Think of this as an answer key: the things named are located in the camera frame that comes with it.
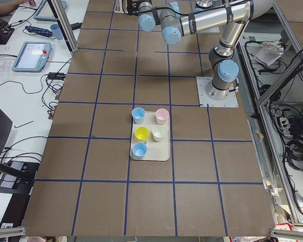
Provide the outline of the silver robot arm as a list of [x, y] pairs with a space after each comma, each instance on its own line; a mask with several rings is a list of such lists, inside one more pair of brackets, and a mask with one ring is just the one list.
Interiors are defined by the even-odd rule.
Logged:
[[194, 13], [206, 12], [214, 9], [216, 6], [216, 1], [212, 0], [197, 0], [195, 3]]
[[151, 1], [127, 1], [126, 14], [137, 16], [144, 32], [160, 26], [162, 37], [168, 45], [179, 43], [182, 37], [223, 27], [219, 41], [209, 52], [214, 76], [205, 91], [212, 100], [222, 101], [236, 81], [239, 67], [233, 61], [234, 50], [249, 21], [266, 13], [274, 1], [232, 1], [212, 7], [211, 1], [197, 1], [195, 9], [188, 14], [179, 11], [177, 2], [160, 7]]

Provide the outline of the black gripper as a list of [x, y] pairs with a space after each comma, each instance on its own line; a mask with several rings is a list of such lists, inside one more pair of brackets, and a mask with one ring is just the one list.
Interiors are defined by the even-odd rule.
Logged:
[[139, 1], [127, 0], [126, 1], [126, 10], [128, 15], [138, 15], [138, 3]]

